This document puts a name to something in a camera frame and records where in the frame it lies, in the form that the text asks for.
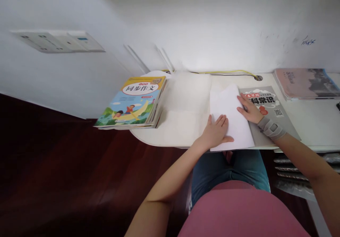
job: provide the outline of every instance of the wall mark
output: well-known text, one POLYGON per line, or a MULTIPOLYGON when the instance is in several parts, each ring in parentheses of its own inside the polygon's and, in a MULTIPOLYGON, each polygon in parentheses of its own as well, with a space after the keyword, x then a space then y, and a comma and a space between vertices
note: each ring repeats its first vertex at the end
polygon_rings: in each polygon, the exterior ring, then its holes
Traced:
POLYGON ((314 44, 315 40, 313 40, 313 39, 307 39, 307 37, 304 38, 304 39, 302 40, 302 44, 301 44, 301 45, 307 45, 307 46, 309 46, 309 45, 314 44))

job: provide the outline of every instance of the cartoon illustration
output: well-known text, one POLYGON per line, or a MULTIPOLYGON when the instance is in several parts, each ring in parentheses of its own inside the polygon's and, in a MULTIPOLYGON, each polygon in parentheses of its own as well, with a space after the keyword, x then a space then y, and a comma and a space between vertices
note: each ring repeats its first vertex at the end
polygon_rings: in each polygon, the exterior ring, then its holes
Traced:
POLYGON ((126 107, 126 112, 125 112, 125 114, 124 115, 128 115, 128 114, 131 114, 132 112, 133 112, 133 110, 134 110, 134 105, 132 104, 132 105, 130 105, 130 106, 128 106, 128 107, 126 107))
POLYGON ((121 115, 123 114, 123 111, 117 111, 117 113, 112 117, 112 119, 113 118, 115 118, 115 117, 120 117, 121 115))
POLYGON ((137 121, 137 120, 139 120, 138 117, 143 112, 145 112, 145 110, 147 109, 148 104, 149 104, 149 101, 146 100, 144 105, 140 109, 136 110, 135 112, 133 112, 133 110, 132 110, 135 106, 134 105, 130 105, 129 107, 127 107, 127 108, 131 109, 129 114, 124 114, 124 115, 119 116, 119 117, 112 114, 112 119, 119 119, 119 120, 125 120, 125 121, 129 121, 129 120, 135 119, 137 121))

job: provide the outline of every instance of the qr code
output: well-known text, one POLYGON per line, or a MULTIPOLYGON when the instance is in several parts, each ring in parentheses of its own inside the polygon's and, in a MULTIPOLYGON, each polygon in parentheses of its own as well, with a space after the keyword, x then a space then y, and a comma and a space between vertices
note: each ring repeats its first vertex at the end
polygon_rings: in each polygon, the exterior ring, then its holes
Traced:
POLYGON ((283 117, 283 113, 280 109, 275 109, 274 110, 276 117, 283 117))

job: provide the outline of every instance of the pink book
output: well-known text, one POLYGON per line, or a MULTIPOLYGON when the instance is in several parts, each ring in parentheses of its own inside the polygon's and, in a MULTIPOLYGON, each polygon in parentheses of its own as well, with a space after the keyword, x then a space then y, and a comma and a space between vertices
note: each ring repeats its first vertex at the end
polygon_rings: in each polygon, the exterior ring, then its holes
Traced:
POLYGON ((325 69, 276 69, 274 76, 287 99, 321 99, 340 96, 325 69))

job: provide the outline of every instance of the yellow cable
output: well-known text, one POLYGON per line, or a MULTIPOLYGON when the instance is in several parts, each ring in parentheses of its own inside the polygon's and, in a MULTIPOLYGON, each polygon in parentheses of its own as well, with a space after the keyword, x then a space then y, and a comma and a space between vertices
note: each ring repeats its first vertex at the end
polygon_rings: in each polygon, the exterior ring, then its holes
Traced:
POLYGON ((217 72, 199 72, 199 74, 230 73, 230 72, 245 72, 245 73, 248 73, 249 75, 252 75, 253 77, 255 77, 257 79, 257 77, 254 74, 252 74, 252 73, 250 73, 250 72, 248 72, 246 70, 231 70, 231 71, 217 71, 217 72))

